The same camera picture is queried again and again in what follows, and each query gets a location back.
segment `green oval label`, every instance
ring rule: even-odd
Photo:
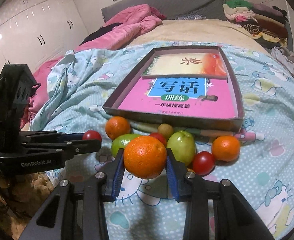
[[[186,95],[162,95],[161,100],[183,102],[188,100]]]

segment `pink blanket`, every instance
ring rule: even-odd
[[[155,8],[147,4],[129,7],[105,23],[108,26],[112,23],[122,23],[115,27],[111,32],[103,36],[78,46],[74,51],[79,52],[87,49],[110,49],[116,50],[127,44],[132,38],[150,32],[161,24],[164,15],[160,14]],[[48,101],[47,77],[51,68],[55,66],[63,57],[59,57],[43,63],[34,73],[34,77],[41,84],[36,95],[30,99],[29,107],[25,109],[20,127],[30,122],[38,113],[40,108]]]

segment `beige blanket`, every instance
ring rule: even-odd
[[[234,46],[268,52],[252,39],[244,28],[221,20],[167,20],[154,30],[134,39],[130,45],[151,41],[220,42]]]

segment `green cloth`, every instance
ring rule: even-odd
[[[247,7],[248,9],[253,8],[253,5],[250,2],[247,2],[244,0],[231,0],[231,1],[227,1],[226,4],[230,8],[236,8],[236,7]]]

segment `white wardrobe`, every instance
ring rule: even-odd
[[[88,31],[73,0],[12,0],[0,8],[0,72],[4,64],[42,63],[80,45]]]

